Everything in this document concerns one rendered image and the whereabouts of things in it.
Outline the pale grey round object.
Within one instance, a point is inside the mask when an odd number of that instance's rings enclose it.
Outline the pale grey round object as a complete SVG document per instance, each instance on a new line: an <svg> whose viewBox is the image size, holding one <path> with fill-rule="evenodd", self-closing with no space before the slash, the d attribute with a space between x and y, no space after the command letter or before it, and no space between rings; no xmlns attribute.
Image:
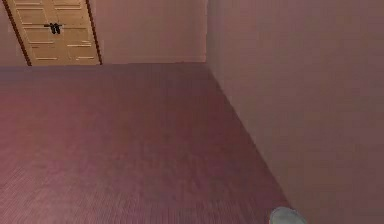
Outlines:
<svg viewBox="0 0 384 224"><path fill-rule="evenodd" d="M269 216L269 224L308 224L296 210L288 207L277 207Z"/></svg>

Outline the light wooden panelled door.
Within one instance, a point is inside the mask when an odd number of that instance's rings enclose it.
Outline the light wooden panelled door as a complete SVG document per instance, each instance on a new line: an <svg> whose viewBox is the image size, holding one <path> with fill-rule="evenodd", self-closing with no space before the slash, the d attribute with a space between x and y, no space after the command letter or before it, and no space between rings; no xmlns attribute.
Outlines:
<svg viewBox="0 0 384 224"><path fill-rule="evenodd" d="M102 64L89 0L2 2L28 66ZM61 24L61 33L49 23Z"/></svg>

